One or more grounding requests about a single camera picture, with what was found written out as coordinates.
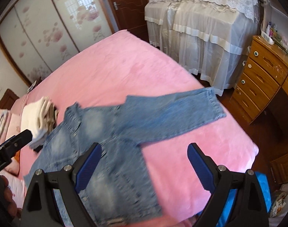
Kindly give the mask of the person's left hand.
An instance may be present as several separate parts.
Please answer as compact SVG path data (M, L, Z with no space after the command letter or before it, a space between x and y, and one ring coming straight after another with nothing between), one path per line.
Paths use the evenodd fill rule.
M21 209L13 200L9 182L4 176L0 176L0 220L12 222L15 218L19 219L20 217Z

